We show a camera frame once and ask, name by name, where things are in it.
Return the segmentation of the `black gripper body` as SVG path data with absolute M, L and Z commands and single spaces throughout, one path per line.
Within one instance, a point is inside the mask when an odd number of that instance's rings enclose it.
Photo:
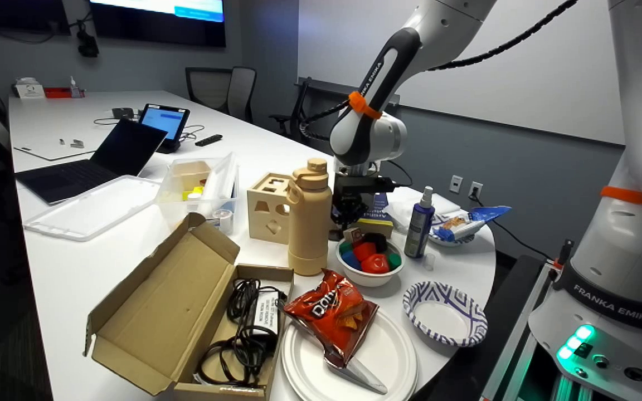
M 364 176 L 341 169 L 334 174 L 331 191 L 331 221 L 336 226 L 350 226 L 359 221 L 373 206 L 377 191 L 391 191 L 397 184 L 386 176 Z

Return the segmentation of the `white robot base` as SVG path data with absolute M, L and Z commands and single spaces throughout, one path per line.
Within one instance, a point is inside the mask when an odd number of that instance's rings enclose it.
M 642 401 L 642 0 L 608 3 L 623 155 L 529 331 L 564 376 Z

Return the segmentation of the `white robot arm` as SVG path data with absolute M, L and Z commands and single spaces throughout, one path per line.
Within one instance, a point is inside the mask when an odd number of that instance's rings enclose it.
M 390 97 L 415 73 L 454 60 L 480 31 L 494 0 L 422 0 L 395 31 L 361 86 L 348 93 L 329 131 L 336 158 L 331 221 L 350 226 L 368 211 L 364 195 L 390 190 L 374 164 L 404 155 L 406 126 L 386 111 Z

